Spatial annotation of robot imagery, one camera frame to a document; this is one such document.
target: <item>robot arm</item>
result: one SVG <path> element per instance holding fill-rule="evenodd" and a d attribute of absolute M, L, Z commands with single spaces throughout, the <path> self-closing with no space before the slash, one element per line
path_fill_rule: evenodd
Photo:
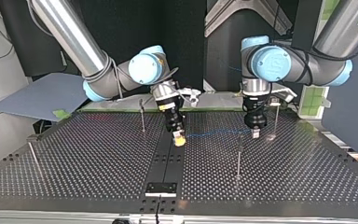
<path fill-rule="evenodd" d="M 267 36 L 241 42 L 244 121 L 254 132 L 267 125 L 264 106 L 272 83 L 280 80 L 316 86 L 339 86 L 350 77 L 351 54 L 358 48 L 358 1 L 341 0 L 308 53 Z"/>
<path fill-rule="evenodd" d="M 109 100 L 123 91 L 141 85 L 152 86 L 153 96 L 166 117 L 166 126 L 172 132 L 174 143 L 182 146 L 184 136 L 183 116 L 179 109 L 183 95 L 190 95 L 194 105 L 200 95 L 191 89 L 179 90 L 161 46 L 144 49 L 131 60 L 116 66 L 106 52 L 101 50 L 94 38 L 79 19 L 67 0 L 29 0 L 40 19 L 51 31 L 85 79 L 83 89 L 92 101 Z"/>

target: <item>green label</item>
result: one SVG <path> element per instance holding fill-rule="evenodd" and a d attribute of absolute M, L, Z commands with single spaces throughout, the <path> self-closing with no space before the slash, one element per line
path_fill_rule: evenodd
<path fill-rule="evenodd" d="M 324 13 L 322 15 L 322 20 L 327 21 L 334 9 L 338 5 L 339 0 L 326 0 L 324 1 Z"/>

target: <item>yellow object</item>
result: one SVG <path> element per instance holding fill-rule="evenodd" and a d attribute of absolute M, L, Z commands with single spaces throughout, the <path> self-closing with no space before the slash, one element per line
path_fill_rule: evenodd
<path fill-rule="evenodd" d="M 186 139 L 183 136 L 175 137 L 174 141 L 177 147 L 182 147 L 186 143 Z"/>

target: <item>perforated table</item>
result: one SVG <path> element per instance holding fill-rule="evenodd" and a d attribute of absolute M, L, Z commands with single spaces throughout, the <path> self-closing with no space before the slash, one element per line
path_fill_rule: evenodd
<path fill-rule="evenodd" d="M 268 119 L 275 114 L 268 112 Z M 242 112 L 79 113 L 0 161 L 0 211 L 358 218 L 358 162 L 292 112 L 252 139 Z M 237 161 L 241 151 L 240 176 Z M 145 197 L 174 183 L 176 197 Z"/>

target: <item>blue joint cover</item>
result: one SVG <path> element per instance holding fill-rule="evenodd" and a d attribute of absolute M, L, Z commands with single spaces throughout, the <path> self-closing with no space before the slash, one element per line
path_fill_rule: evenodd
<path fill-rule="evenodd" d="M 139 53 L 140 54 L 142 54 L 142 53 L 145 53 L 145 54 L 161 53 L 161 54 L 165 55 L 164 49 L 162 49 L 162 46 L 160 46 L 160 45 L 156 45 L 153 47 L 149 47 L 147 49 L 143 49 Z"/>
<path fill-rule="evenodd" d="M 89 85 L 89 83 L 85 80 L 83 81 L 83 90 L 86 92 L 87 97 L 91 99 L 93 102 L 101 102 L 105 100 L 109 100 L 110 98 L 105 98 L 98 95 Z"/>
<path fill-rule="evenodd" d="M 254 37 L 244 38 L 241 41 L 241 51 L 257 45 L 264 45 L 269 43 L 269 37 L 267 35 L 260 35 Z"/>
<path fill-rule="evenodd" d="M 284 79 L 291 68 L 290 54 L 278 46 L 259 49 L 251 59 L 251 69 L 255 76 L 268 82 Z"/>
<path fill-rule="evenodd" d="M 162 73 L 162 64 L 153 53 L 140 53 L 129 64 L 132 80 L 142 85 L 152 85 Z"/>
<path fill-rule="evenodd" d="M 334 79 L 332 82 L 328 83 L 326 86 L 340 86 L 344 84 L 349 78 L 351 71 L 353 69 L 353 63 L 351 60 L 345 62 L 345 67 L 342 72 Z"/>

